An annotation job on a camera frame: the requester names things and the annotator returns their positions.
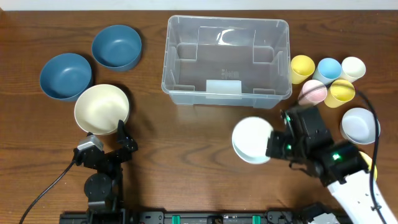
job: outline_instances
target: green light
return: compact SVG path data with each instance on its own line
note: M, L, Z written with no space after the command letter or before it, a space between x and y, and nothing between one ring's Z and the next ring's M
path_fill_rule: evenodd
M340 156L339 154L336 153L336 154L333 155L333 159L334 159L334 160L341 159L341 156Z

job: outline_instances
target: white backdrop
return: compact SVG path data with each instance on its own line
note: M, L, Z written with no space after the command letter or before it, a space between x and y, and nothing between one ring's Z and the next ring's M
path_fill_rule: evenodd
M398 9L398 0L0 0L13 10Z

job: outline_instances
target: small white bowl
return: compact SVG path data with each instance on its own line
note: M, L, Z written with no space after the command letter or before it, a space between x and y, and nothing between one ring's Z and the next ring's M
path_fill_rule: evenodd
M262 118L244 118L232 133L235 153L250 164L267 162L270 159L266 156L267 143L272 131L272 126Z
M119 120L126 123L129 100L114 85L96 85L83 92L75 105L75 120L79 127L97 135L115 133Z
M373 114L364 108L347 111L340 123L341 135L355 144L371 144L375 140L376 127Z

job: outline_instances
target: wooden tabletop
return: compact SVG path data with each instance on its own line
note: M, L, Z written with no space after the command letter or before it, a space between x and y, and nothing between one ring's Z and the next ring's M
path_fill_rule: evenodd
M74 103L53 100L39 87L39 74L52 57L78 53L88 59L95 83L129 90L133 110L127 122L139 144L123 164L129 208L167 211L260 211L338 203L318 179L292 171L285 161L263 165L242 161L231 146L234 125L260 116L282 130L279 110L297 99L302 85L272 110L240 106L177 106L160 83L167 20L174 14L284 19L290 27L291 56L305 54L318 63L361 58L366 74L354 83L373 102L381 124L377 183L398 216L398 12L396 11L90 11L2 12L0 16L0 223L17 223L39 193L72 159L85 133L76 125ZM138 66L117 73L95 63L94 36L107 26L125 24L141 35ZM363 107L355 99L337 109L319 109L336 141L345 111ZM115 136L101 136L106 151ZM373 145L361 146L368 154ZM94 171L74 166L28 214L26 223L58 223L64 211L85 211L86 179Z

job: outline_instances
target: transparent storage box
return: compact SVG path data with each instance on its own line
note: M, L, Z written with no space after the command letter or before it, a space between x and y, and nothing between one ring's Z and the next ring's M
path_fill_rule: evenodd
M273 108L292 94L289 47L283 20L172 16L162 89L179 105Z

